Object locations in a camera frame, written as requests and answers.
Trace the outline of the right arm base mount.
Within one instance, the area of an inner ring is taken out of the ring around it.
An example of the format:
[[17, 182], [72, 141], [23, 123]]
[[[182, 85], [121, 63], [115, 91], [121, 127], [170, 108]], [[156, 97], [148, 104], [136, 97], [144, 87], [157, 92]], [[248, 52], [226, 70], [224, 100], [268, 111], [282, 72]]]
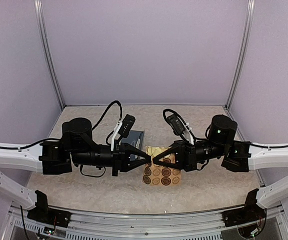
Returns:
[[266, 210], [257, 205], [258, 201], [256, 196], [258, 191], [258, 188], [250, 191], [247, 194], [246, 201], [242, 207], [233, 210], [226, 210], [222, 213], [225, 227], [242, 225], [266, 217]]

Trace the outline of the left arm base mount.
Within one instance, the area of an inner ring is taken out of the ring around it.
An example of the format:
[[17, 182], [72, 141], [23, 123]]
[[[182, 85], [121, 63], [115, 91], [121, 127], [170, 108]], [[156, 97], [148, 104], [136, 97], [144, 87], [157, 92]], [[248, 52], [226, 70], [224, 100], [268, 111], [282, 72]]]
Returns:
[[40, 223], [56, 227], [68, 228], [71, 213], [65, 210], [58, 210], [48, 206], [47, 195], [36, 190], [36, 202], [33, 209], [27, 211], [27, 218]]

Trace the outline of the brown sticker sheet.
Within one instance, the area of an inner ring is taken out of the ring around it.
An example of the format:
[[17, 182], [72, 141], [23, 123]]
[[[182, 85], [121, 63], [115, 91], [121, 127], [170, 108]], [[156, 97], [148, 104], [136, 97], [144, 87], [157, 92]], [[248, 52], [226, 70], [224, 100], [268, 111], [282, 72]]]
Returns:
[[152, 158], [168, 147], [152, 147], [146, 146], [146, 154], [151, 156], [151, 162], [145, 164], [142, 181], [149, 186], [178, 186], [181, 181], [181, 171], [178, 169], [168, 168], [160, 165], [155, 165]]

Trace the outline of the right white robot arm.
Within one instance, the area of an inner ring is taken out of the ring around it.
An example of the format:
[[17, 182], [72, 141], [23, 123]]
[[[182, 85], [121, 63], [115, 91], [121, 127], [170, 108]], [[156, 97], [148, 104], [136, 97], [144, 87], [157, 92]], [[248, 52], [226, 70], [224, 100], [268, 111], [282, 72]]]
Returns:
[[[238, 173], [268, 168], [288, 168], [288, 144], [263, 144], [237, 141], [238, 124], [229, 117], [218, 114], [212, 118], [205, 138], [183, 138], [175, 141], [169, 149], [153, 157], [155, 165], [186, 172], [197, 170], [209, 160], [222, 158], [221, 166]], [[239, 217], [250, 222], [259, 209], [267, 209], [276, 202], [288, 198], [288, 176], [248, 193]]]

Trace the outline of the blue paper envelope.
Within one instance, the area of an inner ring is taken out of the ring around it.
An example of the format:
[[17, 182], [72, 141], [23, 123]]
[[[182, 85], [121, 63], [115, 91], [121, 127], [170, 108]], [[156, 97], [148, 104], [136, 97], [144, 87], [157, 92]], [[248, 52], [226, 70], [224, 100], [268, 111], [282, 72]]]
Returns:
[[131, 130], [128, 136], [128, 143], [133, 147], [142, 150], [144, 142], [144, 131], [141, 130]]

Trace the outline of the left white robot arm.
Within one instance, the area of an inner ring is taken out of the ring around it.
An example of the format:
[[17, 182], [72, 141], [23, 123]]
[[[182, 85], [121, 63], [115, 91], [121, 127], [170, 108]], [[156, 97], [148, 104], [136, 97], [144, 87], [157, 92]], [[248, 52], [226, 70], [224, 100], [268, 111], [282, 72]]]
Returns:
[[[43, 175], [72, 172], [72, 165], [111, 168], [112, 175], [127, 173], [151, 158], [128, 143], [97, 144], [91, 121], [78, 117], [62, 124], [60, 139], [48, 138], [25, 146], [0, 143], [0, 169], [18, 169]], [[54, 217], [46, 194], [30, 190], [0, 171], [0, 192], [47, 223]]]

